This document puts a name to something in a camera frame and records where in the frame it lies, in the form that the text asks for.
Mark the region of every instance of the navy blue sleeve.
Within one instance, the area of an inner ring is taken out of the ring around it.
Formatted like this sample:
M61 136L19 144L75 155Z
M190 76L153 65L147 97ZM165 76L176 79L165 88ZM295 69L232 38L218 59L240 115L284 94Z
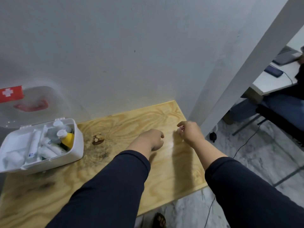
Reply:
M133 228L150 168L139 152L119 153L71 196L46 227Z
M205 179L231 228L304 227L304 208L233 158L215 160Z

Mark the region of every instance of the transparent lid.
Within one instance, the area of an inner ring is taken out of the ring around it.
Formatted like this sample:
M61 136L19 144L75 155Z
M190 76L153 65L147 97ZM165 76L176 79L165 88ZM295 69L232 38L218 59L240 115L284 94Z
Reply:
M67 117L70 109L58 91L48 86L23 89L24 98L0 103L0 126L19 128Z

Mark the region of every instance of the blue jeans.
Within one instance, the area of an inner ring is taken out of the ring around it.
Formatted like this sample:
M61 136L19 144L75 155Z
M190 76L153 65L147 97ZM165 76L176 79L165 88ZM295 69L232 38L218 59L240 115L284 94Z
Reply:
M261 104L285 118L298 129L304 131L304 100L288 95L277 94L264 97ZM232 120L242 122L243 120L254 116L256 114L256 108L256 104L251 103L249 99L245 99L231 108L230 115Z

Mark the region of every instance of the red label with white cross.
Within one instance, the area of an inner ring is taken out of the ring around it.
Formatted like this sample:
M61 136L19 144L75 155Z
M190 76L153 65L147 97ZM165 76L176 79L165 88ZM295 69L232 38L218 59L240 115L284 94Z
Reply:
M23 99L22 86L0 89L0 103Z

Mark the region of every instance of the person's right hand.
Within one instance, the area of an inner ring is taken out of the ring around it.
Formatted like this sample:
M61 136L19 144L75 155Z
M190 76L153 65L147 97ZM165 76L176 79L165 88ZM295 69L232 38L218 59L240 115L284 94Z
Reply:
M178 123L177 126L184 126L184 131L177 130L177 132L190 146L193 146L197 141L205 139L200 127L196 124L196 122L182 121Z

